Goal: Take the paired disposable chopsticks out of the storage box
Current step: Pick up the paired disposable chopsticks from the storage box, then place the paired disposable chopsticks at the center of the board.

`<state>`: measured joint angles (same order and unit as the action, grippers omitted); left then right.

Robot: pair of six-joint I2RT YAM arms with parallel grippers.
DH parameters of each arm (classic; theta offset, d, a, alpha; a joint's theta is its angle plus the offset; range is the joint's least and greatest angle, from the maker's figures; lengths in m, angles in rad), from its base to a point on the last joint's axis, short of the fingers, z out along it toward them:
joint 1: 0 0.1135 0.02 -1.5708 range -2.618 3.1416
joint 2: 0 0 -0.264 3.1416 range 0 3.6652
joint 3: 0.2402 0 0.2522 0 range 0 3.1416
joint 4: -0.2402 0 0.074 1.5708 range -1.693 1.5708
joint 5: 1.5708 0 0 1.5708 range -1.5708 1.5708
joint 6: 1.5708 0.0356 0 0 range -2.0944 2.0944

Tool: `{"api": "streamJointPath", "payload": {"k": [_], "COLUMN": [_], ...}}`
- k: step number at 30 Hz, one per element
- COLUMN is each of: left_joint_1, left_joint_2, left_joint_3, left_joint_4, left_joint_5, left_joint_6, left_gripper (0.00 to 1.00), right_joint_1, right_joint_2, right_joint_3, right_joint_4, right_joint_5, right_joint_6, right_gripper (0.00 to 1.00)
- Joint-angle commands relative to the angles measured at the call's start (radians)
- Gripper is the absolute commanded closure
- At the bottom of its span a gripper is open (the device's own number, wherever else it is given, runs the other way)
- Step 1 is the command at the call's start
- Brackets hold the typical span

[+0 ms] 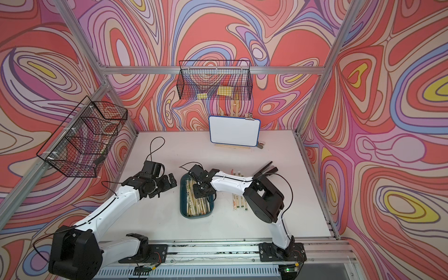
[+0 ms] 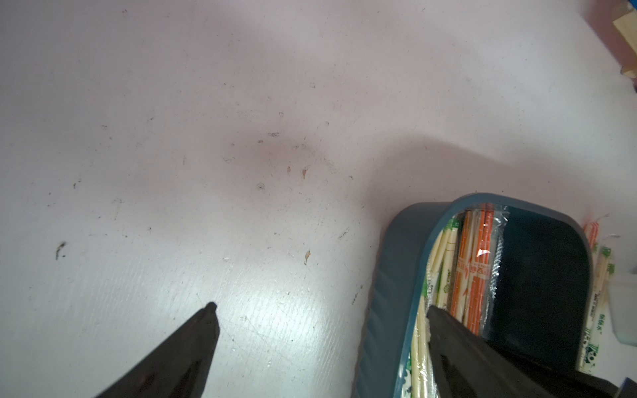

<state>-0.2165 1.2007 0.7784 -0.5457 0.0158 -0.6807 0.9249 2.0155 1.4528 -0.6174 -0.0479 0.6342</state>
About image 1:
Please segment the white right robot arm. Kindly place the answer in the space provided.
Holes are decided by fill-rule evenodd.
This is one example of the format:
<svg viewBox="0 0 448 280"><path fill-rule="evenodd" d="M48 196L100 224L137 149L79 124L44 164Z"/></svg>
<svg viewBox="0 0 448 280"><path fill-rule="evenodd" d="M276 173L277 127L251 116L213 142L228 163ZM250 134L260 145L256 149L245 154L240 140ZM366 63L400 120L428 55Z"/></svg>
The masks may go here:
<svg viewBox="0 0 448 280"><path fill-rule="evenodd" d="M218 192L242 196L254 215L268 224L272 242L259 244L260 261L293 261L297 265L306 261L303 245L295 241L284 222L284 213L289 210L284 205L285 197L267 174L239 177L218 169L207 171L199 164L194 165L188 174L194 180L193 194L196 198L214 196Z"/></svg>

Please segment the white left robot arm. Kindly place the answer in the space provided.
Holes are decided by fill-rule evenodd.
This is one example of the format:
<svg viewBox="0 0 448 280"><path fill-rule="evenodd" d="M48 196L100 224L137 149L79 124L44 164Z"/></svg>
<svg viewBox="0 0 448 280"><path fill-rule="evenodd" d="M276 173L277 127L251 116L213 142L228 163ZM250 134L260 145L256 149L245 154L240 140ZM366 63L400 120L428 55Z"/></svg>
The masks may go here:
<svg viewBox="0 0 448 280"><path fill-rule="evenodd" d="M145 161L136 175L122 182L114 196L71 227L60 227L53 236L49 273L68 280L91 280L103 268L121 260L146 263L162 257L152 250L146 236L129 233L126 237L100 243L103 235L129 208L144 198L160 196L177 186L173 174L165 174L161 163Z"/></svg>

